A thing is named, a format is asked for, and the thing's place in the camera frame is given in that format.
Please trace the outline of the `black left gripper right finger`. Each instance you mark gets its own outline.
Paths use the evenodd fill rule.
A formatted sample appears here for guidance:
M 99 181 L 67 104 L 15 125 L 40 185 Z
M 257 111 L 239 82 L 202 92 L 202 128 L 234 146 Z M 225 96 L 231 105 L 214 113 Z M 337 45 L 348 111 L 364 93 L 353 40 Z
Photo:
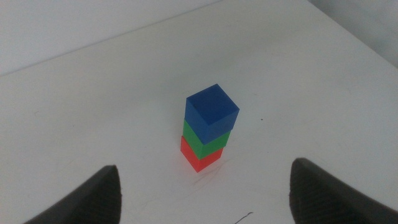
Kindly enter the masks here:
M 295 223 L 397 223 L 397 211 L 306 158 L 293 161 L 289 205 Z

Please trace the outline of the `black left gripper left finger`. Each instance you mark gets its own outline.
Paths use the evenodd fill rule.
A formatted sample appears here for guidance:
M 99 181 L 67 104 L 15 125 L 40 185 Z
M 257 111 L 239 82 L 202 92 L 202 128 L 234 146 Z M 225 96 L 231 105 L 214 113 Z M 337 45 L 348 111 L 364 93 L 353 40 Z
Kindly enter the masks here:
M 70 194 L 27 223 L 118 224 L 121 205 L 118 168 L 115 165 L 104 166 Z

